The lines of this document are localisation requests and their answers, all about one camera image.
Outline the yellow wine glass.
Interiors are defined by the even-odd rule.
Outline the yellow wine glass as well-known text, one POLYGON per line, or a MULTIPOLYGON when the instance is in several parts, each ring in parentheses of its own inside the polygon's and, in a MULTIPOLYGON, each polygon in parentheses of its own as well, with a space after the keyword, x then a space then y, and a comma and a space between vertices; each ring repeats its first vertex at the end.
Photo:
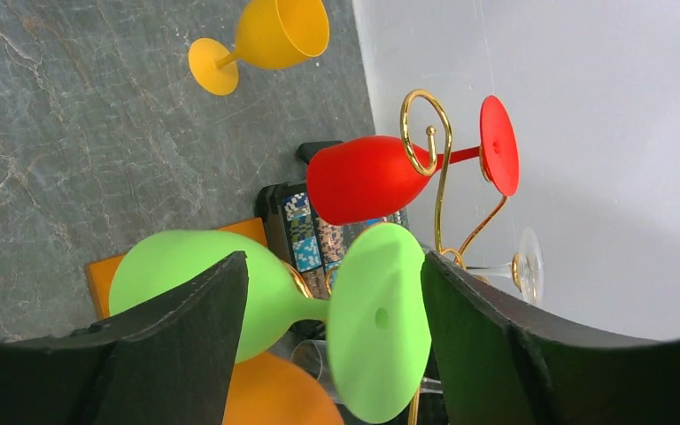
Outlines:
POLYGON ((202 89, 226 96, 238 85, 238 60, 281 70, 319 57, 329 38, 328 13, 321 0, 251 1, 236 25, 234 48, 199 38, 189 47, 189 70, 202 89))

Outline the green wine glass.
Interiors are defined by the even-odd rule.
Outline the green wine glass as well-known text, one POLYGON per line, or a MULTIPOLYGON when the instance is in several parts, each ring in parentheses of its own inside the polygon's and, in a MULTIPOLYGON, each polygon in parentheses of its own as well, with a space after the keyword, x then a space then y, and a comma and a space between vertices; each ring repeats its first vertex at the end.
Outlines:
POLYGON ((124 312, 194 278, 232 252, 246 256, 248 290, 236 360, 276 343, 301 320, 326 325, 336 392, 359 419, 391 420, 416 394, 431 336, 421 290, 424 252, 404 227, 364 230, 336 270, 328 299, 303 295, 267 247, 223 230, 167 230, 143 239, 120 262, 109 292, 124 312))

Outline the orange wine glass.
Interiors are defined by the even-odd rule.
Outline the orange wine glass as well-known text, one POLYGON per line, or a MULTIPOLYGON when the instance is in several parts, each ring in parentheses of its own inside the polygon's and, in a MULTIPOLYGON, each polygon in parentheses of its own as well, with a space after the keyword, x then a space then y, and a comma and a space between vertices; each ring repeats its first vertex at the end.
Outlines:
POLYGON ((224 424, 317 424, 344 422, 324 388, 304 369, 262 352, 234 365, 224 424))

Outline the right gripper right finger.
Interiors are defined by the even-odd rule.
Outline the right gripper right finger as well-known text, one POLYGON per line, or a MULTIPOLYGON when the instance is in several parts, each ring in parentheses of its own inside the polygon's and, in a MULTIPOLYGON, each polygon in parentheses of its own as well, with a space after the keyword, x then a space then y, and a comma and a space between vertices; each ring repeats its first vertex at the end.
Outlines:
POLYGON ((435 252, 421 286, 451 423, 680 424, 680 339, 561 318, 435 252))

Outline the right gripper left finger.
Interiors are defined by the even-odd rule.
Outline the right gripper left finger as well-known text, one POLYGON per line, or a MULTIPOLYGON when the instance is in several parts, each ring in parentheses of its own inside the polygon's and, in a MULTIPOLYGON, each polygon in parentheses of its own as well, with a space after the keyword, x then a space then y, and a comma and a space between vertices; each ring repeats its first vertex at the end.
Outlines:
POLYGON ((0 424, 219 424, 246 256, 61 337, 0 342, 0 424))

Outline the red wine glass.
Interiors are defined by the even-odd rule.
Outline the red wine glass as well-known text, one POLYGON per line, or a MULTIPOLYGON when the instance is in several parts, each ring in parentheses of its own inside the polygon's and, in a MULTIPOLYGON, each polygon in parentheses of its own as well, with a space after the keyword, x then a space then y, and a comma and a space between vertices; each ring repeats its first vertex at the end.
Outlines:
POLYGON ((452 126, 442 105, 426 90, 404 98, 399 136, 369 135, 318 151, 310 159, 306 186, 312 207, 332 225, 345 225, 390 215, 410 204, 446 164, 472 158, 481 162, 487 178, 504 197, 519 186, 520 160, 514 128, 498 97, 487 96, 481 106, 478 146, 450 155, 436 151, 436 130, 429 127, 429 146, 413 143, 408 113, 416 98, 427 100, 444 126, 446 141, 452 126))

